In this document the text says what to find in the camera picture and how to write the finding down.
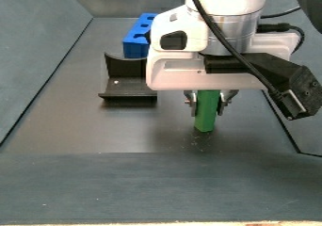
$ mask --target black cable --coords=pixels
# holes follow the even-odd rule
[[[303,46],[303,44],[305,42],[307,33],[305,33],[304,29],[299,26],[292,26],[291,29],[296,30],[300,33],[300,41],[299,41],[297,46],[293,51],[293,52],[297,52],[297,50],[300,49],[300,47]]]
[[[205,22],[206,22],[212,32],[214,33],[217,39],[224,44],[228,51],[236,56],[238,61],[250,69],[252,74],[260,79],[260,81],[268,87],[270,95],[280,100],[283,98],[281,92],[274,87],[274,85],[269,82],[269,80],[265,78],[265,76],[260,73],[260,71],[254,68],[254,66],[249,63],[246,58],[238,53],[238,51],[230,45],[229,41],[226,40],[226,36],[225,36],[220,26],[217,25],[216,21],[210,20],[208,14],[206,14],[204,5],[201,3],[201,0],[193,0],[193,2],[196,4],[197,10],[200,11],[200,13],[201,13],[201,15],[205,19]]]
[[[270,19],[270,18],[277,18],[277,17],[283,17],[296,11],[301,10],[301,7],[296,7],[285,12],[277,13],[277,14],[270,14],[270,15],[262,15],[261,19]]]
[[[307,33],[303,30],[301,27],[299,26],[293,26],[288,23],[281,23],[281,24],[258,24],[257,27],[257,32],[258,33],[269,33],[269,32],[288,32],[291,30],[296,30],[300,34],[300,41],[297,43],[297,46],[293,50],[292,53],[295,53],[300,47],[303,46],[304,42],[305,42],[305,38],[307,38]]]

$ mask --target metal cylinder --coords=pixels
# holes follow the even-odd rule
[[[261,10],[240,16],[212,16],[213,21],[221,27],[226,39],[240,53],[248,49],[252,37],[257,31],[257,25],[261,18]],[[214,56],[228,56],[230,52],[218,41],[209,29],[209,42],[204,50],[205,54]]]

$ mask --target green object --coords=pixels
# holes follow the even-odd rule
[[[220,90],[198,91],[196,128],[201,132],[212,132],[214,130],[220,98]]]

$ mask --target black bracket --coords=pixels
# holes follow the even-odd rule
[[[118,105],[154,105],[158,92],[146,85],[146,58],[105,57],[110,78],[98,96]]]
[[[289,120],[313,116],[322,106],[322,87],[307,66],[266,53],[244,54],[258,72],[281,92],[270,96]],[[252,73],[233,56],[205,56],[208,73]]]

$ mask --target blue toy block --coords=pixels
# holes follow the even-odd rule
[[[157,15],[157,13],[142,13],[136,25],[124,39],[125,57],[148,57],[150,44],[146,40],[145,33],[152,29],[152,24]]]

